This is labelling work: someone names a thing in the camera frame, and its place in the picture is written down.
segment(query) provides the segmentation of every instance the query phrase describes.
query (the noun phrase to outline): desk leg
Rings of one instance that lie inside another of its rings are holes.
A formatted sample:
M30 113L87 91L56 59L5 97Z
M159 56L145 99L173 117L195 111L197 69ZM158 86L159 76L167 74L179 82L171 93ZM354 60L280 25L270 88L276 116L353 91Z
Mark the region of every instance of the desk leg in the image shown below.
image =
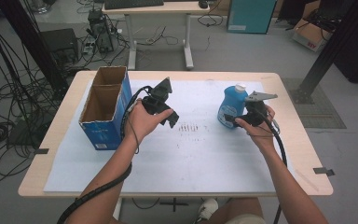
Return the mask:
M132 24L130 15L124 15L127 23L128 36L130 40L130 56L129 56L129 65L127 67L128 70L135 70L135 62L136 62L136 42L132 37Z
M194 68L193 58L191 57L190 49L190 14L186 14L186 37L184 40L185 45L185 59L187 70Z
M113 213L113 217L118 220L120 218L120 210L121 210L121 203L122 203L123 199L122 198L118 198L117 200L117 204L116 204L116 208L115 208L115 212Z

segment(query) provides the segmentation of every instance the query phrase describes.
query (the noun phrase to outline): cardboard box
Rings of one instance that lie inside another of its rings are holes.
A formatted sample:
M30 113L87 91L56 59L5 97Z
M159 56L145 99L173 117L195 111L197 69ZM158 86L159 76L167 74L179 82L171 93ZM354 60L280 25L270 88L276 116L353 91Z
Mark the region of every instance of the cardboard box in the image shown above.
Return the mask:
M95 149L114 150L120 145L120 125L131 97L126 67L98 69L79 119Z
M303 19L297 23L293 34L295 41L314 52L321 50L332 35L321 27L305 20L313 10L319 7L319 4L320 1L315 1L305 5Z

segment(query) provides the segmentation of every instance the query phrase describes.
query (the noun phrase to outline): blue spray bottle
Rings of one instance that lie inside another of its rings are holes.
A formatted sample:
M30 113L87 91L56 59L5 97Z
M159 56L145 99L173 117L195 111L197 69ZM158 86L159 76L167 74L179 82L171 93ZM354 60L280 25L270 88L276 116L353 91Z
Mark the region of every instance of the blue spray bottle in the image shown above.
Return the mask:
M225 89L225 99L219 107L217 119L226 127L234 128L232 122L225 120L225 114L237 117L243 114L245 98L248 96L244 84L238 83Z

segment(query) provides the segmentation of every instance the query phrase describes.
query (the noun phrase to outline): hand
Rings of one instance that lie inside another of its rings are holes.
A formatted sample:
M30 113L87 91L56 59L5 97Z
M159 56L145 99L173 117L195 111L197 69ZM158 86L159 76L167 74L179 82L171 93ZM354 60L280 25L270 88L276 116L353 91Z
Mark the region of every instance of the hand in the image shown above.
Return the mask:
M125 127L125 136L137 138L139 144L151 132L153 132L158 124L165 120L171 113L172 109L167 109L156 115L150 115L146 112L142 105L142 100L137 99L135 107L130 112Z
M268 105L266 105L266 109L268 112L267 119L269 122L272 122L275 116L275 111ZM266 122L263 122L257 127L253 127L243 119L235 119L235 121L246 130L263 154L269 151L275 152L273 134Z

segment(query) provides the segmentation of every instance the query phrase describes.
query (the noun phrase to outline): floor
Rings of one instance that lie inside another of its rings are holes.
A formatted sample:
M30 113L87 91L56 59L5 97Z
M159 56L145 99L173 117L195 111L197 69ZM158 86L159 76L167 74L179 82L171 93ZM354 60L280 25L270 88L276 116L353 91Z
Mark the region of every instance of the floor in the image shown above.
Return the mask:
M77 37L85 36L84 23L53 24L40 23L41 30L74 28ZM125 24L120 22L125 35ZM197 17L191 22L191 46L196 71L227 72L273 72L281 77L303 78L312 67L318 53L304 48L291 39L293 30L284 22L271 23L266 35L230 34L225 22L219 26L205 27L198 23ZM142 28L136 38L139 42L161 32L161 27ZM0 16L0 32L7 41L22 52L20 41L8 22ZM167 27L164 36L182 39L180 29ZM168 45L174 38L159 40L155 46L142 46L137 59L137 70L186 70L185 60L180 45ZM127 51L114 64L126 64ZM103 63L91 63L89 69L97 69ZM6 84L0 71L0 88ZM333 65L320 82L321 88L342 118L347 129L307 129L315 150L322 164L336 173L329 179L334 193L326 197L314 197L331 223L358 223L358 84L350 83ZM0 111L7 113L9 101L0 104ZM8 170L17 164L19 158L13 151L8 151L1 169ZM53 223L73 199L39 199L22 198L18 187L25 172L5 178L0 182L0 223ZM157 198L125 199L121 208L120 219L128 223L192 223L203 199L180 198L178 202L188 206L157 204L150 209ZM223 204L227 199L217 199ZM172 198L159 199L171 202ZM261 198L267 223L275 217L278 206L276 198ZM284 216L279 223L286 223Z

